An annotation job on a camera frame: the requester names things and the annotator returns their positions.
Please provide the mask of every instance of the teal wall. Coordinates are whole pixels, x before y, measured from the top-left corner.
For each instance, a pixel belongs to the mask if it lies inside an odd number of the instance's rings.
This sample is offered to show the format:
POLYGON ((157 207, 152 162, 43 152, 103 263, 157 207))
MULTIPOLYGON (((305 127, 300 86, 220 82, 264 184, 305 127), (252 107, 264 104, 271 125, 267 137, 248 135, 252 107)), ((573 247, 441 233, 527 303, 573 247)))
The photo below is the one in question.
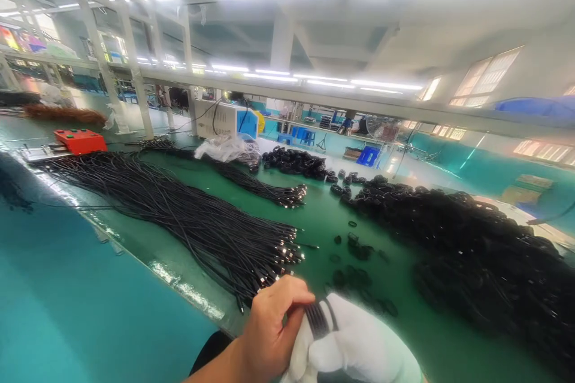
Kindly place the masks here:
MULTIPOLYGON (((522 174, 536 175, 554 181, 529 212, 537 217, 559 214, 575 200, 575 172, 518 157, 505 157, 491 151, 474 149, 455 141, 415 133, 414 147, 428 153, 440 153, 434 162, 454 173, 477 190, 497 199, 522 174)), ((549 223, 569 235, 575 235, 575 210, 549 223)))

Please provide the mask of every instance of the workbench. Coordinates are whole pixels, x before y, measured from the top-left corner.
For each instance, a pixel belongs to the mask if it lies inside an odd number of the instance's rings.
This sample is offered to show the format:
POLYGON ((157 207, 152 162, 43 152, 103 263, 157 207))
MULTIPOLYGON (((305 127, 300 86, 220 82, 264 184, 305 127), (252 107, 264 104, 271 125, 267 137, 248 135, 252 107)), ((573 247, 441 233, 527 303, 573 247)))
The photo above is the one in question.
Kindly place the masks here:
MULTIPOLYGON (((150 112, 156 130, 163 130, 165 115, 150 112)), ((79 124, 33 122, 25 118, 0 117, 0 149, 15 153, 16 148, 27 143, 30 147, 51 141, 52 131, 70 129, 79 124)), ((131 129, 137 124, 130 124, 131 129)), ((115 135, 103 132, 109 150, 133 151, 137 147, 123 142, 135 140, 138 133, 115 135)), ((197 139, 186 133, 172 135, 179 147, 194 145, 197 139)), ((517 346, 505 337, 489 339, 474 331, 466 322, 450 313, 433 311, 411 283, 411 268, 421 259, 419 252, 394 241, 391 232, 383 230, 367 218, 361 217, 349 207, 339 204, 329 191, 329 185, 301 176, 284 175, 276 169, 261 170, 258 179, 274 186, 308 186, 304 206, 285 209, 261 199, 222 178, 203 162, 190 162, 150 153, 143 160, 171 170, 184 183, 205 190, 258 217, 281 221, 299 229, 298 240, 315 244, 319 250, 303 249, 306 260, 294 267, 298 276, 307 281, 318 297, 325 295, 325 285, 331 283, 336 269, 345 270, 346 265, 363 268, 373 280, 371 294, 374 298, 390 299, 398 309, 399 316, 384 319, 393 327, 412 349, 424 372, 432 383, 530 383, 558 381, 554 374, 532 357, 524 346, 517 346), (348 222, 357 222, 357 227, 348 222), (359 236, 362 244, 375 250, 384 250, 389 263, 374 253, 367 262, 355 260, 347 252, 347 233, 359 236), (334 243, 340 235, 341 245, 334 243), (330 261, 330 254, 338 254, 341 263, 330 261)), ((76 205, 101 205, 102 199, 92 193, 66 184, 55 184, 46 174, 37 174, 38 189, 52 185, 52 190, 76 205)), ((353 193, 359 186, 352 185, 353 193)), ((153 271, 160 279, 191 305, 212 319, 224 331, 238 335, 247 319, 237 309, 235 299, 212 279, 207 277, 195 263, 187 249, 168 232, 154 224, 135 220, 114 210, 80 211, 101 236, 109 238, 121 249, 134 256, 153 271)))

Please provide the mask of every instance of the blue stool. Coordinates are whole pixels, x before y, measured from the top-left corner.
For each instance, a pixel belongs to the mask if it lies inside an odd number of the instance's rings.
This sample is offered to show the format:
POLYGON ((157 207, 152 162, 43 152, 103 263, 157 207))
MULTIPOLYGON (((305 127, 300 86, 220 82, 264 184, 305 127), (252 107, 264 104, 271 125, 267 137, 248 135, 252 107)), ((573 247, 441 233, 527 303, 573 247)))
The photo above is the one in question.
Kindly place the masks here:
POLYGON ((293 136, 290 135, 289 133, 278 133, 277 134, 277 141, 281 144, 282 142, 285 142, 286 145, 291 145, 292 144, 292 139, 293 136))
POLYGON ((316 143, 316 133, 311 130, 306 129, 305 135, 299 139, 300 144, 305 144, 308 147, 312 147, 316 143))
POLYGON ((373 168, 376 162, 377 156, 379 156, 379 148, 375 147, 365 147, 364 150, 359 155, 358 161, 359 165, 364 165, 369 168, 373 168))

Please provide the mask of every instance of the yellow object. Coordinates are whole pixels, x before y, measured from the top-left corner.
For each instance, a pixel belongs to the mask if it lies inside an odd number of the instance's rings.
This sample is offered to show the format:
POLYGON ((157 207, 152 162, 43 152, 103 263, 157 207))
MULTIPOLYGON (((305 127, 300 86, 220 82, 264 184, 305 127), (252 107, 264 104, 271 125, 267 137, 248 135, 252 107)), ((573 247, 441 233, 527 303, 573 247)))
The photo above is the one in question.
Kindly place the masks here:
POLYGON ((259 111, 254 111, 254 113, 258 116, 258 134, 260 134, 264 131, 265 118, 259 111))

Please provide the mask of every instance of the brown cable bundle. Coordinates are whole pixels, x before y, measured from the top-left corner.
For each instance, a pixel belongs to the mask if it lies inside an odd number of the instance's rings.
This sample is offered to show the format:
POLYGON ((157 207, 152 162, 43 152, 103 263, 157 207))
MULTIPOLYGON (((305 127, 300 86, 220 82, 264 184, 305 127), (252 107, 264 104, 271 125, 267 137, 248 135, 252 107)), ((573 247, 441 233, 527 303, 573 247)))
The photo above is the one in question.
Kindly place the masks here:
POLYGON ((37 120, 79 121, 97 126, 103 126, 106 123, 106 117, 98 111, 90 109, 26 105, 24 111, 27 117, 37 120))

